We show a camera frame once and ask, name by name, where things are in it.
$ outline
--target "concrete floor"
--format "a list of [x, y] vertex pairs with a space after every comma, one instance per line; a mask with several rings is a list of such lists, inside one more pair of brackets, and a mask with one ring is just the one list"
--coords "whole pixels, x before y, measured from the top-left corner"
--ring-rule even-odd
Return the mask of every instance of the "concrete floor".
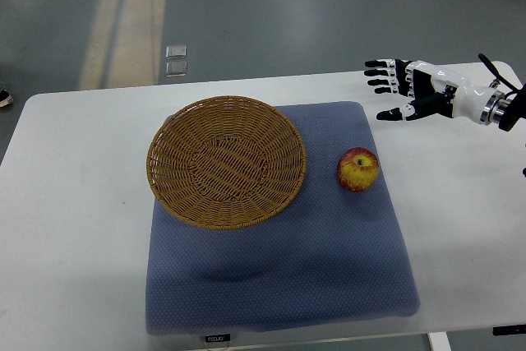
[[[15, 98], [0, 109], [0, 160], [40, 93], [353, 71], [374, 58], [477, 62], [479, 52], [524, 82], [524, 21], [526, 0], [0, 0], [0, 79]], [[188, 46], [186, 76], [164, 76], [168, 44]], [[523, 335], [491, 328], [448, 336], [453, 351], [526, 348]], [[301, 349], [430, 346], [409, 336]]]

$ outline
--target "gray floor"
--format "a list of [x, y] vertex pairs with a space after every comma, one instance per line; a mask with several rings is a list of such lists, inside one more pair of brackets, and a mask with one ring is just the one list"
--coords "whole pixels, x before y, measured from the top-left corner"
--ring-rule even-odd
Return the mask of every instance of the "gray floor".
[[[0, 79], [15, 97], [12, 106], [0, 109], [0, 160], [29, 97], [80, 89], [99, 4], [0, 0]], [[117, 11], [124, 13], [122, 7]], [[153, 15], [150, 9], [138, 13]], [[353, 71], [373, 58], [476, 62], [479, 52], [509, 63], [526, 81], [526, 0], [166, 0], [163, 15], [157, 21], [161, 47], [186, 44], [188, 73], [165, 77], [164, 54], [158, 51], [159, 84]], [[129, 40], [150, 33], [137, 30]], [[116, 29], [108, 41], [110, 48], [122, 45]], [[134, 56], [141, 59], [140, 53]], [[103, 88], [118, 86], [108, 71], [101, 81]], [[526, 348], [523, 335], [496, 338], [491, 329], [449, 337], [453, 351]], [[430, 347], [425, 336], [409, 336], [287, 349]]]

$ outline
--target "yellow floor stripe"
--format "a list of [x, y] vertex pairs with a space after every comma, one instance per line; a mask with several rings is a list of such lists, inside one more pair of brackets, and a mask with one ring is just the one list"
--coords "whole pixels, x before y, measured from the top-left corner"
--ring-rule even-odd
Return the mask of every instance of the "yellow floor stripe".
[[155, 85], [165, 0], [99, 0], [79, 90]]

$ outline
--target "shoe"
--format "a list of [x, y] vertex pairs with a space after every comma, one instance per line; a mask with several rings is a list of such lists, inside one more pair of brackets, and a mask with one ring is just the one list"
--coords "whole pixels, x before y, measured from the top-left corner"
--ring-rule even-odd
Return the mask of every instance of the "shoe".
[[6, 90], [0, 90], [0, 107], [13, 103], [13, 97]]

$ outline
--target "robot finger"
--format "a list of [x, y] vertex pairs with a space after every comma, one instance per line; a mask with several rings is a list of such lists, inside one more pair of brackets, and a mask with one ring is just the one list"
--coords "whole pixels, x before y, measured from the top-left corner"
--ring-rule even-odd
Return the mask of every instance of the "robot finger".
[[369, 80], [367, 82], [370, 86], [377, 87], [375, 89], [375, 92], [377, 94], [383, 94], [386, 92], [390, 92], [392, 94], [398, 93], [398, 82], [395, 77], [391, 77], [390, 79], [375, 79], [375, 80]]
[[444, 114], [443, 110], [448, 105], [449, 98], [446, 95], [435, 93], [421, 99], [415, 99], [403, 107], [382, 111], [376, 115], [376, 119], [381, 121], [412, 121], [432, 114]]
[[376, 119], [379, 121], [402, 121], [404, 117], [400, 109], [391, 109], [387, 111], [380, 111], [376, 115]]
[[386, 68], [380, 68], [380, 69], [371, 69], [366, 70], [363, 72], [368, 77], [374, 77], [374, 76], [395, 76], [396, 71], [394, 69], [386, 69]]
[[376, 59], [374, 61], [366, 61], [366, 67], [395, 67], [394, 59]]

